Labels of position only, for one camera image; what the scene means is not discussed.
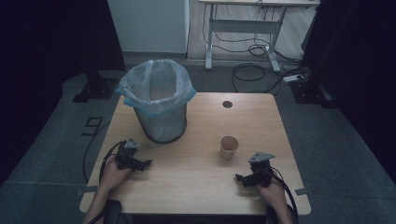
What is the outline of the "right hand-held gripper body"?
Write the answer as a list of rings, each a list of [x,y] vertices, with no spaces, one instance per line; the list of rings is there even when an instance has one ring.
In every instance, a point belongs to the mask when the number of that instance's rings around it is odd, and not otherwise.
[[[252,175],[249,178],[250,183],[255,185],[262,185],[267,188],[274,174],[270,164],[270,160],[274,158],[275,155],[267,154],[263,152],[256,152],[249,160],[250,169]]]

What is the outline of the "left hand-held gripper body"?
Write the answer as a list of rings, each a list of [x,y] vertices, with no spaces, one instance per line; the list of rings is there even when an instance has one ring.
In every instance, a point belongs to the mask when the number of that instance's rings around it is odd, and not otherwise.
[[[115,162],[120,170],[138,168],[138,161],[134,158],[134,154],[138,150],[139,145],[133,138],[122,141],[119,145],[118,152],[115,157]]]

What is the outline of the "brown paper cup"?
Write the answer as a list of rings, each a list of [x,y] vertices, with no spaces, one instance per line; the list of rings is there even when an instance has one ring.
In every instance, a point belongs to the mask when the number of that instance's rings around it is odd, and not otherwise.
[[[233,136],[224,136],[220,141],[220,156],[229,161],[233,158],[239,143]]]

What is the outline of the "metal mesh trash can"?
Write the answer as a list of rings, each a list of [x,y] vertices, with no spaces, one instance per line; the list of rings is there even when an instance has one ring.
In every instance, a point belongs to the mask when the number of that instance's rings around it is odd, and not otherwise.
[[[146,137],[154,143],[168,144],[175,142],[187,128],[186,105],[157,117],[151,117],[141,109],[135,109],[134,112]]]

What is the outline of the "clear blue plastic bin liner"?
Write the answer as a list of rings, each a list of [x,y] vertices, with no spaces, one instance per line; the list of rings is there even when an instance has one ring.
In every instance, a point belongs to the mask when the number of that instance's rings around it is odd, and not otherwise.
[[[124,96],[126,105],[151,117],[186,105],[196,94],[188,71],[170,59],[149,60],[134,66],[120,80],[116,92]]]

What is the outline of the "person's left hand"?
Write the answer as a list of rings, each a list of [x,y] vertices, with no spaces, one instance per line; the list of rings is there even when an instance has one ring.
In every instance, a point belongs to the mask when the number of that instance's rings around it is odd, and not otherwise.
[[[115,156],[110,156],[106,161],[106,166],[99,184],[99,190],[109,193],[117,187],[132,170],[129,168],[120,170],[115,161]]]

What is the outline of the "person's right hand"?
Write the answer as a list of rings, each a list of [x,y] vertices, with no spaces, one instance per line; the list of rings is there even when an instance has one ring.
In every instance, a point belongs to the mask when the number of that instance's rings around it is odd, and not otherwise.
[[[285,190],[283,186],[274,178],[271,179],[271,182],[267,187],[259,184],[256,186],[256,189],[267,202],[267,204],[276,211],[280,211],[281,209],[287,207]]]

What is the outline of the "black stand base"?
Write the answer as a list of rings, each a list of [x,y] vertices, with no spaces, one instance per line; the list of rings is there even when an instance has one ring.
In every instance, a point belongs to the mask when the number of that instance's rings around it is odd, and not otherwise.
[[[87,103],[89,100],[109,100],[117,87],[117,78],[101,77],[97,70],[87,70],[88,78],[83,90],[76,94],[73,103]]]
[[[290,83],[290,89],[297,104],[321,105],[328,109],[337,108],[335,101],[322,84],[314,86],[308,82],[294,81]]]

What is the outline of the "white cabinet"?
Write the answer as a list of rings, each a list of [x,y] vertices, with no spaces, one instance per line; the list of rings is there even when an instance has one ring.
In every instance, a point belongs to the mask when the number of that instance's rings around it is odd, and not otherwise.
[[[107,0],[123,52],[188,51],[189,0]]]

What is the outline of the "dark curtain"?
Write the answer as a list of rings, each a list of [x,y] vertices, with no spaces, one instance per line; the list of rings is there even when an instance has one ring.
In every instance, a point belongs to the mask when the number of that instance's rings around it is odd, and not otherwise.
[[[124,69],[107,0],[0,0],[0,187],[67,79]]]
[[[304,64],[396,179],[396,0],[320,0]]]

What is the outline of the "white desk frame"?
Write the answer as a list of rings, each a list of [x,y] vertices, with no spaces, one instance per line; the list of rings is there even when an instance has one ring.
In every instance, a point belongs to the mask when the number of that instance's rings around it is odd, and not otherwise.
[[[275,46],[280,34],[283,20],[288,7],[318,7],[319,0],[199,0],[200,3],[210,6],[208,18],[208,39],[205,49],[205,69],[212,69],[212,35],[220,33],[240,34],[265,34],[272,35],[270,44],[266,47],[266,55],[276,73],[280,72]],[[216,19],[215,7],[218,5],[254,6],[254,7],[280,7],[280,15],[276,21],[244,21]]]

